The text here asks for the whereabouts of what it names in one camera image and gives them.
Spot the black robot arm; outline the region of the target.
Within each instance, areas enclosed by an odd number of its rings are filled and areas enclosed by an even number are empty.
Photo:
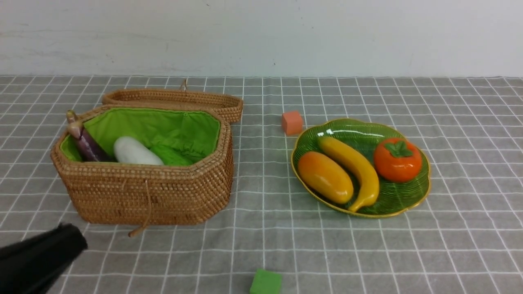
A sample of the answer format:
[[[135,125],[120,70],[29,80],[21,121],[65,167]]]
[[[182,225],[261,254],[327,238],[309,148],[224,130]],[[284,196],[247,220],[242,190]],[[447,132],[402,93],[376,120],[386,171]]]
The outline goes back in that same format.
[[[71,223],[2,247],[0,292],[46,294],[87,248],[86,238]]]

